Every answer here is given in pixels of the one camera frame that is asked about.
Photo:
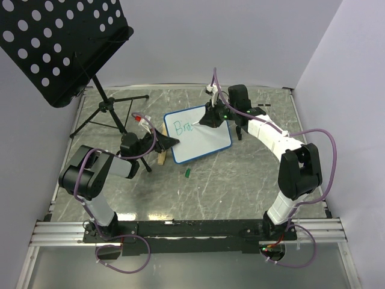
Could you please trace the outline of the blue framed whiteboard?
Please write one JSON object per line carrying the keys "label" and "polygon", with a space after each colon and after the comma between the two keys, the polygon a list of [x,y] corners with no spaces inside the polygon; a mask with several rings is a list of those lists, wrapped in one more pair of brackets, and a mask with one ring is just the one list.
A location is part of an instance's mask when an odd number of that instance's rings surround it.
{"label": "blue framed whiteboard", "polygon": [[168,136],[180,140],[179,144],[171,148],[176,164],[183,164],[231,147],[232,138],[227,122],[223,122],[219,128],[192,126],[203,117],[204,113],[205,107],[202,105],[164,115]]}

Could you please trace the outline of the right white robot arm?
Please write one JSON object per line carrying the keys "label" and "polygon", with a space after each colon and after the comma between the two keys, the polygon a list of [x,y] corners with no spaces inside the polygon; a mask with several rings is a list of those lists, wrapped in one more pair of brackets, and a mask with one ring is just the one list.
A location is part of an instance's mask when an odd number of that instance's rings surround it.
{"label": "right white robot arm", "polygon": [[218,128],[225,121],[233,121],[238,138],[245,131],[261,141],[279,161],[279,193],[262,221],[264,236],[275,240],[289,224],[296,205],[322,184],[318,148],[290,137],[263,109],[253,107],[243,84],[229,87],[226,99],[221,98],[215,84],[207,85],[205,92],[211,98],[205,104],[200,125]]}

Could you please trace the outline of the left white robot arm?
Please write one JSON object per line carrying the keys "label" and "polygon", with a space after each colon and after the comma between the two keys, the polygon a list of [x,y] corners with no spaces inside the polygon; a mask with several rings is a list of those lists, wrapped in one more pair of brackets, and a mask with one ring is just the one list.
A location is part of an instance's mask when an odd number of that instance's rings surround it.
{"label": "left white robot arm", "polygon": [[149,152],[165,152],[180,143],[158,130],[138,138],[133,132],[122,136],[117,154],[82,145],[66,164],[58,184],[81,203],[103,241],[118,237],[119,220],[102,193],[108,175],[132,179],[140,168],[139,160]]}

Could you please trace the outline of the wooden rolling pin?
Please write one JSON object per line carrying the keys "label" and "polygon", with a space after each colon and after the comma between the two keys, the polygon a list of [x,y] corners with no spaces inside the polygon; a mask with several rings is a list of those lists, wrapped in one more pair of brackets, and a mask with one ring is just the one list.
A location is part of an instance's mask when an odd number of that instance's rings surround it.
{"label": "wooden rolling pin", "polygon": [[158,154],[158,165],[163,166],[166,159],[167,149],[165,148],[165,143],[167,142],[165,139],[167,137],[165,123],[162,124],[162,132],[158,134],[157,139],[159,146],[161,148],[160,153]]}

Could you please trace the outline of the black perforated music stand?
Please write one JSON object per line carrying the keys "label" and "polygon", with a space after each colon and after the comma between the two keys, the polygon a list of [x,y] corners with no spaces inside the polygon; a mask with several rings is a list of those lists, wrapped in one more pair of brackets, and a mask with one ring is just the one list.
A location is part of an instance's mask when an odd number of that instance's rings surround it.
{"label": "black perforated music stand", "polygon": [[94,81],[117,129],[126,128],[96,76],[133,35],[119,1],[1,1],[1,48],[48,104],[63,108]]}

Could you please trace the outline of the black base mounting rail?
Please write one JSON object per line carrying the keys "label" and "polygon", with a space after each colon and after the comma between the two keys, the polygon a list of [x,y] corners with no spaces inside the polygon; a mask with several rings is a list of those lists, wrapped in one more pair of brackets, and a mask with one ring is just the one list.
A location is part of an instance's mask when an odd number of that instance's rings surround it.
{"label": "black base mounting rail", "polygon": [[263,243],[295,241],[295,229],[262,219],[121,221],[115,239],[100,237],[94,225],[85,227],[86,244],[117,244],[124,256],[147,253],[259,253]]}

